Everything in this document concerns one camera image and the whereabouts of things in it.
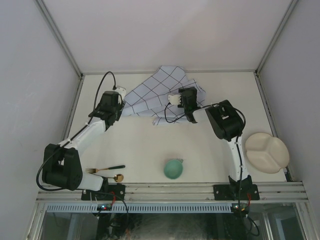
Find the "gold fork green handle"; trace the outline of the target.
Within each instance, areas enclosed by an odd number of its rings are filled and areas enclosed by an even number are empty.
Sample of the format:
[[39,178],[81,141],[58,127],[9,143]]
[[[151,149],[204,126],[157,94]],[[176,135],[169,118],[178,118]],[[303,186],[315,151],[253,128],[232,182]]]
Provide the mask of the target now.
[[86,168],[85,172],[89,174],[96,174],[100,171],[118,170],[118,169],[124,169],[125,167],[126,167],[125,165],[117,165],[117,166],[112,166],[107,168]]

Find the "white black-grid tablecloth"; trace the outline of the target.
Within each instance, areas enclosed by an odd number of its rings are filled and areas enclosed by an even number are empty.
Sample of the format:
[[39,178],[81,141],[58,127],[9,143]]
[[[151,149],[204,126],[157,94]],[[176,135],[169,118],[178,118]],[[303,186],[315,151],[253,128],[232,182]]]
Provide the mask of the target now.
[[162,65],[159,69],[130,91],[124,98],[122,116],[153,117],[153,125],[187,123],[184,109],[172,105],[168,94],[178,94],[179,89],[195,87],[197,103],[205,105],[206,92],[195,79],[188,79],[180,66]]

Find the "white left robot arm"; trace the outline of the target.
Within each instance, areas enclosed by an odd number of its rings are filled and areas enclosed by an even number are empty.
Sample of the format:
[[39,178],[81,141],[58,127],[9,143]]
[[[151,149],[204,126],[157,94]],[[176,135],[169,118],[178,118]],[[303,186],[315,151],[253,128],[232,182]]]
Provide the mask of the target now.
[[38,187],[44,191],[91,190],[98,200],[109,196],[104,178],[83,170],[81,156],[93,141],[120,119],[126,102],[126,89],[105,91],[88,115],[88,121],[72,137],[58,144],[48,144],[43,164],[36,175]]

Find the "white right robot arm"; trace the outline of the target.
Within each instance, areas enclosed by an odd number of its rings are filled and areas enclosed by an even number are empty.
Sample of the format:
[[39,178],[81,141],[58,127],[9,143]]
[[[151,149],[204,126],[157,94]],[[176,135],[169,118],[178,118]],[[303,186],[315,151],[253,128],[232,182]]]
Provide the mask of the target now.
[[195,87],[180,88],[179,108],[183,108],[186,119],[192,123],[209,122],[214,134],[226,141],[231,153],[229,163],[229,192],[237,200],[248,193],[253,184],[246,164],[242,147],[242,134],[246,126],[244,114],[235,108],[229,100],[200,106],[197,103],[198,91]]

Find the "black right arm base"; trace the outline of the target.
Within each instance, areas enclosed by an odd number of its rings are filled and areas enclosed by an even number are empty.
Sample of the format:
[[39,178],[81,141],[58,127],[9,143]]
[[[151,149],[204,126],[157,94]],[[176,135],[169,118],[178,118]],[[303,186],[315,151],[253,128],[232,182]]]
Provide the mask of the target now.
[[216,201],[248,201],[249,197],[253,201],[260,200],[258,186],[253,184],[249,187],[241,187],[232,189],[230,184],[215,184],[213,185],[213,194]]

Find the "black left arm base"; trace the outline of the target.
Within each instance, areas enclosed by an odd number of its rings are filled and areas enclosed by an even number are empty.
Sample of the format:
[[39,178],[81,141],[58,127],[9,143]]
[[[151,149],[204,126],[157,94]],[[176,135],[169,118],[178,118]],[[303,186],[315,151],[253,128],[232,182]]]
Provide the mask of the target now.
[[82,201],[112,201],[114,198],[124,200],[126,186],[124,184],[109,184],[99,191],[83,190],[81,194]]

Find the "gold spoon green handle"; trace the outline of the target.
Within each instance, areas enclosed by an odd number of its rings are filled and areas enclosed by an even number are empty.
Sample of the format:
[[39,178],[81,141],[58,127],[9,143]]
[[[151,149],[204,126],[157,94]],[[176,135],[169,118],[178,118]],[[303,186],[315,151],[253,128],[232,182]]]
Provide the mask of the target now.
[[123,174],[116,174],[112,177],[105,177],[105,179],[113,180],[116,183],[121,183],[124,180],[124,175]]

